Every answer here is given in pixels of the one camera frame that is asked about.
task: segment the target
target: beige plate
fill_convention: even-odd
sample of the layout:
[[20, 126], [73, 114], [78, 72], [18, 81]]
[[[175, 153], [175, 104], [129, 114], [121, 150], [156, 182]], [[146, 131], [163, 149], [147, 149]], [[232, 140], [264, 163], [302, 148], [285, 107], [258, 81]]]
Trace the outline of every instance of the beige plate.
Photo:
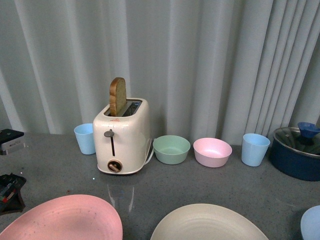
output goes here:
[[268, 240], [244, 216], [222, 206], [198, 203], [165, 216], [151, 240]]

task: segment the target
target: toaster power cord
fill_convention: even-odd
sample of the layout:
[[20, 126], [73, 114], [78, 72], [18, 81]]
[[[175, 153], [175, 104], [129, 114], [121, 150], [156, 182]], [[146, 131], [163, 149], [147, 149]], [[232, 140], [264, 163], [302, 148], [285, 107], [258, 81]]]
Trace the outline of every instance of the toaster power cord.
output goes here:
[[150, 162], [150, 160], [151, 160], [152, 156], [154, 155], [154, 152], [155, 152], [155, 149], [154, 149], [154, 148], [152, 148], [151, 153], [150, 153], [150, 156], [149, 156], [148, 160], [147, 160], [147, 161], [145, 161], [144, 165], [147, 165], [147, 164]]

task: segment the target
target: light blue cup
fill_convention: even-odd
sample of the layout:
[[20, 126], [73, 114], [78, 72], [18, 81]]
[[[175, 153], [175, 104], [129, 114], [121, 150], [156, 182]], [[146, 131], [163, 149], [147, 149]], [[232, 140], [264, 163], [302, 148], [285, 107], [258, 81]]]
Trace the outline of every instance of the light blue cup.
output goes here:
[[83, 154], [91, 155], [96, 152], [92, 123], [85, 123], [75, 127], [74, 134]]
[[247, 133], [243, 135], [242, 140], [242, 162], [251, 167], [257, 167], [261, 164], [270, 140], [265, 136], [256, 133]]

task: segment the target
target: pink bowl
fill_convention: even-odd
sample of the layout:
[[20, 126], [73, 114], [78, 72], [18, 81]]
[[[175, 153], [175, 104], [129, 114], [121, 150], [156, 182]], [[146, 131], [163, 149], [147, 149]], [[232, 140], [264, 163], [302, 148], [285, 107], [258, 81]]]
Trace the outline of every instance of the pink bowl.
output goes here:
[[232, 153], [231, 146], [217, 138], [200, 138], [193, 144], [195, 159], [209, 168], [219, 168], [226, 164]]

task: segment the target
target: toaster knob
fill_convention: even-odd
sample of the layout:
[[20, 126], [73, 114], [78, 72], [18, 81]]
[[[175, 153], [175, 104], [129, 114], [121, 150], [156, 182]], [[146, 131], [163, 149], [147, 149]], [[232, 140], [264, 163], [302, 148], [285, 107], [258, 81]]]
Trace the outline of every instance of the toaster knob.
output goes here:
[[117, 160], [111, 160], [108, 162], [108, 169], [111, 172], [118, 173], [122, 169], [122, 164], [121, 164], [121, 162], [119, 162]]

